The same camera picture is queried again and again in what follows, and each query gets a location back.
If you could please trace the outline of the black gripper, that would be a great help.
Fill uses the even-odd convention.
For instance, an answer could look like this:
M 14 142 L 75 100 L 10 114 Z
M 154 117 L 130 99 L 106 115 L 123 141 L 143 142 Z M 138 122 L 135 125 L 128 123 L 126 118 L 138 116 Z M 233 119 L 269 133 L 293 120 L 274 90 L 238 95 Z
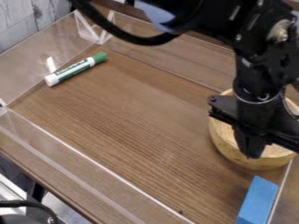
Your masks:
M 299 115 L 279 94 L 269 101 L 245 101 L 235 95 L 213 95 L 210 116 L 234 129 L 238 148 L 247 158 L 261 158 L 266 147 L 277 144 L 299 153 Z

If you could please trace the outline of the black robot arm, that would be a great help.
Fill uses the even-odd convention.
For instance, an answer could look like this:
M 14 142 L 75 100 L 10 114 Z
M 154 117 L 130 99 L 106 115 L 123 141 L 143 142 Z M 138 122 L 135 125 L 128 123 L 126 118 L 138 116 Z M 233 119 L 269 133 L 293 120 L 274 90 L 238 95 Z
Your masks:
M 230 124 L 241 152 L 259 158 L 270 144 L 299 152 L 299 115 L 286 87 L 299 86 L 297 16 L 285 0 L 154 0 L 172 33 L 202 32 L 231 46 L 237 76 L 231 95 L 209 99 L 210 116 Z

